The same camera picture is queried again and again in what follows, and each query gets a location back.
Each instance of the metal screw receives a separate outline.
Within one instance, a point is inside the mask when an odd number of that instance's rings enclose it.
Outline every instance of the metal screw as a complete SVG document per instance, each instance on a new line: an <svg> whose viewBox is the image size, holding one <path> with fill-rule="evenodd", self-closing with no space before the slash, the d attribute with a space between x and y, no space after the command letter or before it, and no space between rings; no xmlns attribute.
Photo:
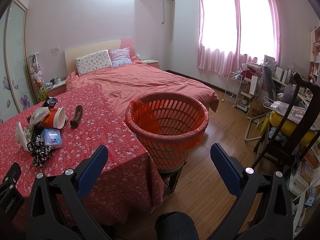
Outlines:
<svg viewBox="0 0 320 240"><path fill-rule="evenodd" d="M253 170L253 168L248 167L248 168L245 168L245 172L248 174L253 174L254 170Z"/></svg>
<svg viewBox="0 0 320 240"><path fill-rule="evenodd" d="M281 171L276 171L276 176L281 178L283 176L282 172Z"/></svg>
<svg viewBox="0 0 320 240"><path fill-rule="evenodd" d="M67 169L67 170L65 171L65 174L66 174L67 176L73 174L73 169Z"/></svg>
<svg viewBox="0 0 320 240"><path fill-rule="evenodd" d="M37 174L37 179L41 179L42 177L43 177L43 173L42 172Z"/></svg>

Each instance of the laundry basket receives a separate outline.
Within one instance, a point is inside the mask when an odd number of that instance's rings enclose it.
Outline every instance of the laundry basket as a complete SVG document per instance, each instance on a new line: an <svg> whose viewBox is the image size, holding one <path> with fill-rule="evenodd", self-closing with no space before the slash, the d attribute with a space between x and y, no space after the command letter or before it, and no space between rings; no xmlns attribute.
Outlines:
<svg viewBox="0 0 320 240"><path fill-rule="evenodd" d="M208 126L208 111L195 98L158 92L131 101L125 121L160 173L181 168Z"/></svg>

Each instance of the sliding wardrobe door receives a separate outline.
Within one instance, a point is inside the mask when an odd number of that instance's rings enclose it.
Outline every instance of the sliding wardrobe door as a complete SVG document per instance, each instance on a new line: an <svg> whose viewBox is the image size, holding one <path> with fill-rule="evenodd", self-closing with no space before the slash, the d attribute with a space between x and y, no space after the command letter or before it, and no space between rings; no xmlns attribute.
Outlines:
<svg viewBox="0 0 320 240"><path fill-rule="evenodd" d="M5 67L4 34L7 14L8 10L0 19L0 79L2 81L2 84L0 83L0 124L19 113L12 96L12 88Z"/></svg>
<svg viewBox="0 0 320 240"><path fill-rule="evenodd" d="M5 55L9 83L20 112L34 105L24 48L25 16L26 10L13 0L7 17Z"/></svg>

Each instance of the tissue pack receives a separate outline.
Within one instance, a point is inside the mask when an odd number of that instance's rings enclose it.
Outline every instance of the tissue pack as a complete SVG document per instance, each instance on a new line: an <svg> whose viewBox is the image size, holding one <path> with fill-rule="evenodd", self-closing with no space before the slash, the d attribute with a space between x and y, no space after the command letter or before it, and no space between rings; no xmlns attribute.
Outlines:
<svg viewBox="0 0 320 240"><path fill-rule="evenodd" d="M44 145L51 146L52 149L62 147L62 140L59 129L44 129Z"/></svg>

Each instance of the pink blanket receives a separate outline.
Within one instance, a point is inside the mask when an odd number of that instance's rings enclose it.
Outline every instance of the pink blanket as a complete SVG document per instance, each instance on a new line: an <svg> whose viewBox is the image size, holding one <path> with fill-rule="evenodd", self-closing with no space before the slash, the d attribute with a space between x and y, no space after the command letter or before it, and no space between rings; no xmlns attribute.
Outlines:
<svg viewBox="0 0 320 240"><path fill-rule="evenodd" d="M139 60L115 68L106 68L79 77L72 72L67 78L67 91L90 84L99 84L115 111L122 120L131 100L152 92L177 92L198 99L206 107L217 110L219 99L211 88L204 84L177 76Z"/></svg>

